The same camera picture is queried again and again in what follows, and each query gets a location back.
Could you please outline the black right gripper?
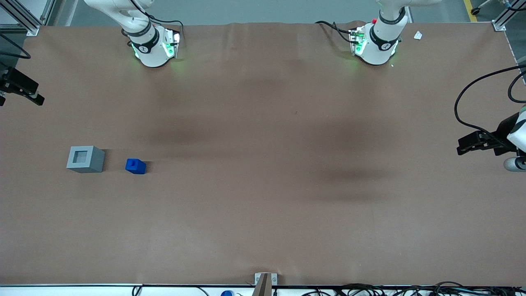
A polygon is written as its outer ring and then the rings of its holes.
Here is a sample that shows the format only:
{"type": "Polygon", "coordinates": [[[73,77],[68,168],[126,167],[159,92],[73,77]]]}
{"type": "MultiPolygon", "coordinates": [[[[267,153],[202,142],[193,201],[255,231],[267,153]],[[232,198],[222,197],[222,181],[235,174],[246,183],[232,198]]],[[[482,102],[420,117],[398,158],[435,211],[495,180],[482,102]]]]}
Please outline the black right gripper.
{"type": "Polygon", "coordinates": [[[20,89],[18,90],[17,87],[11,86],[11,81],[9,80],[9,78],[13,70],[15,70],[14,67],[7,67],[1,75],[0,106],[3,106],[6,101],[6,93],[15,93],[17,95],[24,96],[37,106],[42,106],[45,101],[45,98],[41,94],[39,94],[37,90],[38,83],[30,77],[28,77],[27,75],[25,75],[24,73],[16,73],[16,84],[20,89]]]}

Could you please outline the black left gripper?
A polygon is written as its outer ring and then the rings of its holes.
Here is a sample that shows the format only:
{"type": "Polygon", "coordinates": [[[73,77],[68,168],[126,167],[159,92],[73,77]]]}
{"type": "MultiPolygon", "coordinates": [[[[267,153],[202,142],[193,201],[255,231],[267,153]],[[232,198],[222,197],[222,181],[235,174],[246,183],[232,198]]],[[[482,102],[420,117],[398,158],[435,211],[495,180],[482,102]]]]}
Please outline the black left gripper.
{"type": "MultiPolygon", "coordinates": [[[[501,142],[501,148],[496,148],[498,152],[495,152],[496,156],[502,155],[507,152],[514,152],[518,157],[521,156],[521,150],[516,144],[513,144],[508,136],[518,130],[517,125],[520,114],[515,113],[512,116],[502,120],[494,131],[493,135],[501,142]]],[[[494,149],[490,144],[494,144],[492,133],[485,133],[483,131],[474,131],[459,139],[458,155],[462,156],[468,152],[475,150],[491,150],[494,149]]]]}

